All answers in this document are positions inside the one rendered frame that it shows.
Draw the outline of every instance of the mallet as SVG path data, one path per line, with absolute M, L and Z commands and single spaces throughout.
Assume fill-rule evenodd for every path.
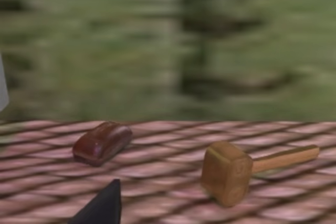
M 310 161 L 319 152 L 318 146 L 308 145 L 253 160 L 231 143 L 214 142 L 205 152 L 201 186 L 221 205 L 232 207 L 245 197 L 252 174 Z

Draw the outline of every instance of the tabletop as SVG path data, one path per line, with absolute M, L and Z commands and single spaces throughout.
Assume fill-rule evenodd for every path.
M 0 223 L 67 223 L 121 179 L 121 224 L 334 224 L 336 122 L 130 123 L 132 143 L 101 167 L 72 160 L 73 143 L 101 122 L 0 122 Z M 229 141 L 251 157 L 316 144 L 319 158 L 255 175 L 233 208 L 200 187 L 206 147 Z

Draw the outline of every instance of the blurred background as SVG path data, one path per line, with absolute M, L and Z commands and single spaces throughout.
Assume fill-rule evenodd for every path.
M 336 120 L 334 0 L 0 0 L 2 120 Z

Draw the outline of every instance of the black pointed object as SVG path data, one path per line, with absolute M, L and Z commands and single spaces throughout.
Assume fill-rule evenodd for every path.
M 120 180 L 114 179 L 83 207 L 68 224 L 120 224 Z

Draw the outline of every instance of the white object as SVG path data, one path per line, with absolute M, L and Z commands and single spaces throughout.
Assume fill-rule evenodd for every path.
M 4 66 L 0 55 L 0 112 L 8 105 L 9 97 L 4 73 Z

